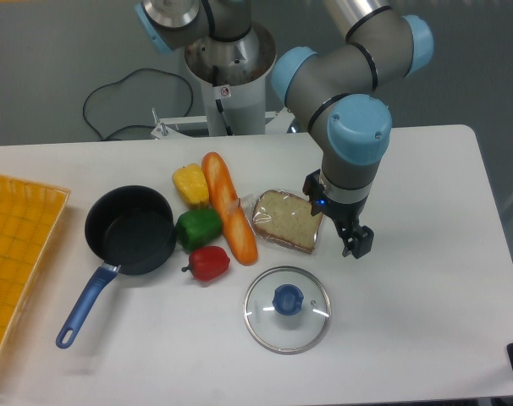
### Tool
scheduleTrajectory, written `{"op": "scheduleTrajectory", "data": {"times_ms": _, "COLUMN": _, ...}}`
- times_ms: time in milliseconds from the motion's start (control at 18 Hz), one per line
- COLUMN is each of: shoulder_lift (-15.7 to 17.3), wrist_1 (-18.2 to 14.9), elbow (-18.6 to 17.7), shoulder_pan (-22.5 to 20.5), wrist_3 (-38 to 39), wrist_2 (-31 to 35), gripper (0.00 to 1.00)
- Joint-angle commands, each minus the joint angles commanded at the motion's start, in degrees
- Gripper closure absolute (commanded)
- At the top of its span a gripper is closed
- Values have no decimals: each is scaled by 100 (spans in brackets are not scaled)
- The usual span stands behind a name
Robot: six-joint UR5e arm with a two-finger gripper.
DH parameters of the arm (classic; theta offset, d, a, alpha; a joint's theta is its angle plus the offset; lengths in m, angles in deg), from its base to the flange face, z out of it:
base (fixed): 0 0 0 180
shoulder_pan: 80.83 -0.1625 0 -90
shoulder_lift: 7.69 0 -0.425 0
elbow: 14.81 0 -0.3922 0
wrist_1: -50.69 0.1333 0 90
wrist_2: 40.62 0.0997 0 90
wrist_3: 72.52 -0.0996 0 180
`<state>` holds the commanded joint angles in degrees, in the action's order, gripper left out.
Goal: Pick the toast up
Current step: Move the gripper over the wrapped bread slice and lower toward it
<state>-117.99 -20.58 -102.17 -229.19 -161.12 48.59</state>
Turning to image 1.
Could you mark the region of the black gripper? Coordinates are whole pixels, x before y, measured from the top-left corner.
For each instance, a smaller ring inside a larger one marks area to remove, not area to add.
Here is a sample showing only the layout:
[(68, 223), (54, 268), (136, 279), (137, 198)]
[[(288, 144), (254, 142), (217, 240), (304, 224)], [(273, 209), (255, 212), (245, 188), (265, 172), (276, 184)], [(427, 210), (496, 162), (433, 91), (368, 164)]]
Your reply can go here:
[[(342, 189), (333, 184), (321, 170), (317, 170), (306, 176), (302, 192), (311, 203), (313, 216), (322, 213), (334, 221), (336, 232), (343, 243), (342, 256), (352, 254), (360, 259), (371, 251), (374, 232), (368, 226), (358, 226), (359, 216), (369, 196), (369, 185), (359, 189)], [(353, 237), (355, 226), (358, 227)]]

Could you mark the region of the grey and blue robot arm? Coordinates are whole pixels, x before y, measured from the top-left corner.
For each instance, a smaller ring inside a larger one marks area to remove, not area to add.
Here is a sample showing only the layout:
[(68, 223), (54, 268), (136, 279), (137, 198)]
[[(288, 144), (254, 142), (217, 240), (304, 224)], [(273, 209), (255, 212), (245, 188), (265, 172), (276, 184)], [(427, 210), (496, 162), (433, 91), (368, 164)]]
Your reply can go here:
[(433, 35), (386, 1), (327, 1), (345, 42), (328, 55), (296, 47), (278, 55), (248, 1), (140, 1), (135, 12), (160, 53), (182, 50), (200, 81), (212, 136), (261, 134), (271, 85), (323, 153), (303, 192), (313, 214), (334, 222), (344, 255), (362, 257), (373, 231), (360, 224), (392, 118), (373, 92), (409, 76), (433, 56)]

